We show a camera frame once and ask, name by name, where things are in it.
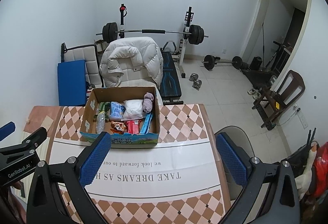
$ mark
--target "rolled sock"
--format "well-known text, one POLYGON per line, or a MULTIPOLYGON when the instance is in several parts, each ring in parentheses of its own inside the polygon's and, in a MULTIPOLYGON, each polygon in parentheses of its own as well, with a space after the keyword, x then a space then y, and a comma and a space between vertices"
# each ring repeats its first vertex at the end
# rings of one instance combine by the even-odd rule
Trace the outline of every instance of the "rolled sock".
POLYGON ((154 101, 154 95, 151 93, 146 93, 144 96, 144 102, 143 102, 143 111, 146 113, 151 112, 153 109, 153 101, 154 101))

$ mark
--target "red package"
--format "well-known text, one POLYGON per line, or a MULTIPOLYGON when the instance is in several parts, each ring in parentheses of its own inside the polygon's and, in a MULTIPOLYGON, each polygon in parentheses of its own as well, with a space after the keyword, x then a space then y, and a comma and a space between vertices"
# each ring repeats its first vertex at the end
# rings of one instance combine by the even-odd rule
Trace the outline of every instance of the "red package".
POLYGON ((317 173, 317 187, 313 196, 318 198, 328 188, 328 142, 318 149, 313 166, 317 173))
POLYGON ((126 122, 128 133, 139 134, 139 120, 129 120, 126 122))

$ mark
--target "wooden chair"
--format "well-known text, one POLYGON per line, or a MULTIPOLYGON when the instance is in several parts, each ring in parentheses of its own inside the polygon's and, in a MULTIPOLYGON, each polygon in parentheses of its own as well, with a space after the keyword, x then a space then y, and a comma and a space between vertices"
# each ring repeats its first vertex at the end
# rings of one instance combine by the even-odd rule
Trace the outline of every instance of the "wooden chair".
POLYGON ((268 107, 270 105, 273 109, 273 113, 271 116, 267 117, 266 119, 263 119, 262 128, 266 126, 271 121, 275 121, 277 117, 279 117, 287 108, 289 108, 305 91, 305 85, 303 78, 300 74, 297 72, 290 70, 283 82, 281 83, 280 87, 277 90, 277 94, 274 94, 273 91, 262 88, 262 95, 258 100, 254 101, 254 106, 252 109, 256 109, 256 107, 260 104, 261 101, 267 101, 268 103, 265 105, 264 108, 268 107), (279 94, 280 90, 282 89, 283 85, 286 83, 286 80, 289 75, 293 76, 292 81, 289 83, 287 88, 283 91, 282 94, 279 94), (301 87, 302 90, 289 102, 285 103, 285 101, 296 91, 298 87, 301 87))

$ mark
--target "doorway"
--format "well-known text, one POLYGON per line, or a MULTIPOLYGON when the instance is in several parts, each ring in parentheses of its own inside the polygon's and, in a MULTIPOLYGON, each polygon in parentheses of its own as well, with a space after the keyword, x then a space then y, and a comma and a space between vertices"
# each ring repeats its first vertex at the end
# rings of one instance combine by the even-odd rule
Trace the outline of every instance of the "doorway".
POLYGON ((306 28, 311 0, 259 0, 255 17, 242 50, 242 59, 262 60, 260 69, 282 80, 306 28))

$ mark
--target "electrical socket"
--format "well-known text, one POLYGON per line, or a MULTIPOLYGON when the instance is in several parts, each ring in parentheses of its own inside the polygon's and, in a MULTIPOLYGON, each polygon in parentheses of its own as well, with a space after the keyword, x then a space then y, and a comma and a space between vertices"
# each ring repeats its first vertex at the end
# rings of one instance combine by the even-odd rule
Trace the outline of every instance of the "electrical socket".
POLYGON ((309 125, 308 123, 306 122, 306 119, 305 119, 305 116, 303 115, 303 112, 300 110, 298 113, 297 113, 302 125, 303 125, 303 128, 306 129, 309 125))

